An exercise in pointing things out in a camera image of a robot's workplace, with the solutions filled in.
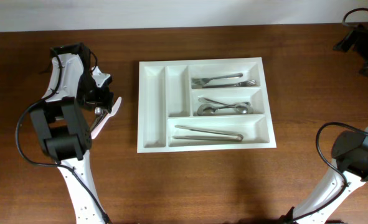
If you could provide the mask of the metal fork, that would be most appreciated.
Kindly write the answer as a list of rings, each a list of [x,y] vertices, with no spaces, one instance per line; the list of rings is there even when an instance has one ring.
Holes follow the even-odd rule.
[[[212,80],[220,80],[220,79],[232,79],[232,78],[241,78],[243,77],[243,73],[234,73],[231,75],[222,75],[211,78],[191,78],[191,83],[193,85],[206,85]]]

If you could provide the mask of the large metal spoon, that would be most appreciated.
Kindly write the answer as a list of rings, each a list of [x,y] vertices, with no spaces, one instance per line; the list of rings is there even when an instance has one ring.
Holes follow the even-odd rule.
[[[204,103],[198,108],[197,115],[198,116],[216,115],[216,111],[224,109],[232,109],[237,114],[252,114],[254,112],[253,108],[245,103],[238,103],[233,106],[214,106],[209,103]]]

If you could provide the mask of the metal fork crosswise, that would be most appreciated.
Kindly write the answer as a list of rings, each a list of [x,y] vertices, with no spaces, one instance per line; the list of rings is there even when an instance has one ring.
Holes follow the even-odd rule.
[[[230,88],[230,87],[248,87],[248,86],[256,86],[256,80],[247,80],[244,82],[238,82],[233,84],[224,84],[224,85],[204,85],[202,88]]]

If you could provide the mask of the metal spoon bowl down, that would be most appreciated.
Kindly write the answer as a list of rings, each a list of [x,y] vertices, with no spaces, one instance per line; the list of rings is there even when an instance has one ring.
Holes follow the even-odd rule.
[[[248,103],[234,103],[227,104],[210,98],[199,98],[199,102],[202,103],[197,109],[197,115],[199,116],[210,116],[215,115],[218,110],[232,109],[237,114],[252,114],[253,108]]]

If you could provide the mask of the metal tongs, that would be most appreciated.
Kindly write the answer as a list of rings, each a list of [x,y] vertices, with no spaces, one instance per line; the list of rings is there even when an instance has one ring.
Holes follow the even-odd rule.
[[[206,133],[210,136],[196,136],[196,135],[186,135],[186,136],[173,136],[174,139],[180,140],[196,140],[196,141],[228,141],[228,142],[242,142],[244,136],[239,133],[233,133],[230,131],[221,131],[213,129],[195,128],[189,126],[175,125],[177,129],[184,129],[196,133]]]

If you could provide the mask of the small metal teaspoon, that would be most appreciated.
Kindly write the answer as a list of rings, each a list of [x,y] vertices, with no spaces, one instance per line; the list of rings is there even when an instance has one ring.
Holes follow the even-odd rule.
[[[92,125],[90,126],[91,131],[93,131],[99,125],[99,123],[103,120],[103,118],[106,115],[106,111],[101,107],[96,107],[94,112],[95,112],[95,119]]]
[[[95,129],[101,121],[103,121],[103,119],[106,117],[106,115],[108,114],[107,110],[100,110],[98,112],[95,113],[96,118],[92,124],[92,129]]]

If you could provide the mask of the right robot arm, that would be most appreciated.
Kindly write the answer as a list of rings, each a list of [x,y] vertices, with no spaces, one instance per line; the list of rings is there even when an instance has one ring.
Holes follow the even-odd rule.
[[[350,33],[334,49],[347,52],[354,49],[365,61],[360,73],[368,77],[368,28],[349,25]],[[327,223],[340,204],[368,182],[368,127],[361,130],[340,122],[323,124],[323,128],[339,126],[345,130],[337,137],[331,149],[331,161],[322,153],[328,171],[307,199],[292,207],[279,223]]]

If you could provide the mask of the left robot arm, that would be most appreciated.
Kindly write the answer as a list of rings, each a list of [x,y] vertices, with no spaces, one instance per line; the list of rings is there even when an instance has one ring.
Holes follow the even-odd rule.
[[[42,99],[29,115],[43,153],[66,183],[77,223],[110,223],[90,168],[96,128],[113,107],[112,78],[102,73],[96,56],[83,43],[50,50],[52,74]]]

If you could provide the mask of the pink plastic knife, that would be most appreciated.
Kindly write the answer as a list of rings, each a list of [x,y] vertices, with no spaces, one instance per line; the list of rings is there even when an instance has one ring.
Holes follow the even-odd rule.
[[[93,131],[91,131],[92,139],[96,139],[97,136],[102,131],[103,127],[108,122],[108,120],[111,119],[115,114],[117,114],[117,111],[119,110],[119,108],[121,106],[121,102],[122,102],[122,97],[119,97],[116,100],[115,104],[113,105],[111,112],[106,115],[106,117],[103,119],[103,121],[101,121],[100,124]]]

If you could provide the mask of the white plastic cutlery tray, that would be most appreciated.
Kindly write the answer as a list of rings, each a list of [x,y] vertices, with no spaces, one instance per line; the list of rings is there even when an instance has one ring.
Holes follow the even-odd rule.
[[[211,78],[243,73],[241,78],[212,80],[206,85],[224,85],[256,80],[256,86],[202,88],[191,78]],[[199,98],[234,104],[248,103],[252,114],[237,114],[232,109],[216,115],[198,116]],[[210,136],[177,129],[175,125],[230,131],[244,136],[242,142],[196,141],[173,136]],[[230,149],[275,148],[267,83],[263,60],[230,58],[213,60],[174,60],[139,63],[137,152],[179,152]]]

